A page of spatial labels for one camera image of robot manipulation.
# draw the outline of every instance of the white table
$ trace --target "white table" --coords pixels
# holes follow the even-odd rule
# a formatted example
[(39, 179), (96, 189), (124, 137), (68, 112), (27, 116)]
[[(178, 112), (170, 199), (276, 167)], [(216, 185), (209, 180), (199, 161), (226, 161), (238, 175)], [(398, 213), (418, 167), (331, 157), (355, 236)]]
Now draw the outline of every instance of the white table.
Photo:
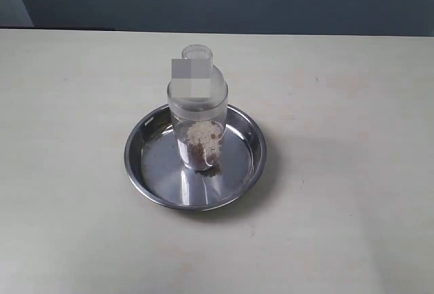
[[(191, 43), (269, 148), (205, 213), (123, 166)], [(434, 293), (434, 39), (0, 30), (0, 73), (0, 293)]]

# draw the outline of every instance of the transparent container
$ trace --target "transparent container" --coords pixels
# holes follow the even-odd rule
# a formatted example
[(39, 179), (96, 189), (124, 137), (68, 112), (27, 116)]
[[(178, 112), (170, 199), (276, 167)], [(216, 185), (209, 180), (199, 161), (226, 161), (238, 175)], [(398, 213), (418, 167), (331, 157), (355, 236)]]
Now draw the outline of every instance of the transparent container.
[(172, 125), (182, 162), (189, 169), (204, 171), (218, 164), (226, 129), (228, 86), (213, 65), (211, 50), (204, 45), (190, 45), (182, 50), (183, 59), (207, 60), (209, 69), (201, 78), (210, 79), (209, 96), (178, 97), (176, 81), (167, 87)]

